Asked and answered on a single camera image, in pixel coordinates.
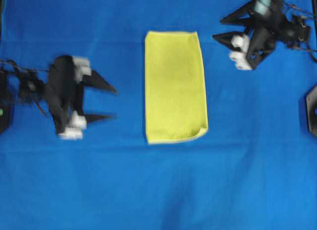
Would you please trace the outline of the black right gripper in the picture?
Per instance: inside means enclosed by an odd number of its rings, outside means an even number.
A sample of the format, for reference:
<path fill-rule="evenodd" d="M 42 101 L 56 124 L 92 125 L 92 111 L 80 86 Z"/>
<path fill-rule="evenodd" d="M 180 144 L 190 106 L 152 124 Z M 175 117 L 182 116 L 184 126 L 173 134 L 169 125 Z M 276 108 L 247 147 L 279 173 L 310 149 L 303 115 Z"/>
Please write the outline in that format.
<path fill-rule="evenodd" d="M 278 37 L 287 22 L 282 12 L 283 0 L 250 0 L 228 16 L 221 24 L 242 25 L 244 32 L 232 31 L 212 35 L 231 50 L 229 58 L 239 70 L 254 70 L 275 50 Z"/>

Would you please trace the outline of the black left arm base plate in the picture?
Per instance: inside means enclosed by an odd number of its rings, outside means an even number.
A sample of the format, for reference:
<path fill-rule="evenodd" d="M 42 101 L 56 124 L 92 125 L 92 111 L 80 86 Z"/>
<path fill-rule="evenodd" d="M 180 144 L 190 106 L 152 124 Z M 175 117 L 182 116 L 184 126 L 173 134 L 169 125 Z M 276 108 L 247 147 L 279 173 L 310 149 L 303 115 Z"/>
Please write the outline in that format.
<path fill-rule="evenodd" d="M 10 128 L 13 121 L 13 89 L 9 85 L 8 73 L 0 70 L 0 133 Z"/>

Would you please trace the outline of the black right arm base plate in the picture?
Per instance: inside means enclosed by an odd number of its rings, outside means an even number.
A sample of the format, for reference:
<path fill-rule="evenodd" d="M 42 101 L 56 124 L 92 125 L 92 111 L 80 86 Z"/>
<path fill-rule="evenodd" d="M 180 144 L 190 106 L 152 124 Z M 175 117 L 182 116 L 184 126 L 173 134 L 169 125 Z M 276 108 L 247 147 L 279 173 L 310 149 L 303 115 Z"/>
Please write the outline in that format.
<path fill-rule="evenodd" d="M 306 95 L 306 110 L 309 132 L 317 137 L 317 86 Z"/>

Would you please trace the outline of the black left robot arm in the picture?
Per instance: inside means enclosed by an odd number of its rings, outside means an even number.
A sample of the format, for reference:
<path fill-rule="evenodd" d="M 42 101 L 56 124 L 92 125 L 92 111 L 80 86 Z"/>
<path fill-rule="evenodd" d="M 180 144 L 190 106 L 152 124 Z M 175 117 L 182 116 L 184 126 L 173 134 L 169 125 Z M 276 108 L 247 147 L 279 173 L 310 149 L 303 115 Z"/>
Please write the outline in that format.
<path fill-rule="evenodd" d="M 85 87 L 117 93 L 85 57 L 58 56 L 47 70 L 44 82 L 37 70 L 20 67 L 13 60 L 1 60 L 0 68 L 0 131 L 11 123 L 15 104 L 35 104 L 45 101 L 53 118 L 57 136 L 64 140 L 83 137 L 89 123 L 111 118 L 110 115 L 86 114 L 83 111 Z"/>

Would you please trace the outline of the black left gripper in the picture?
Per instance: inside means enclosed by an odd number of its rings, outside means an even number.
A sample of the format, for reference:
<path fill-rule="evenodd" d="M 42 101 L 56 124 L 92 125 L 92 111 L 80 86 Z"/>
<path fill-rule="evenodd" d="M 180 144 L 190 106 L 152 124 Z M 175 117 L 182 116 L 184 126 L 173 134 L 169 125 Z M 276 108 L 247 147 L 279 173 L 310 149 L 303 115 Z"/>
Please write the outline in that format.
<path fill-rule="evenodd" d="M 87 124 L 116 118 L 116 115 L 83 114 L 79 100 L 83 84 L 117 94 L 117 90 L 95 70 L 85 57 L 63 55 L 55 58 L 49 68 L 45 101 L 53 118 L 56 135 L 63 140 L 83 138 Z"/>

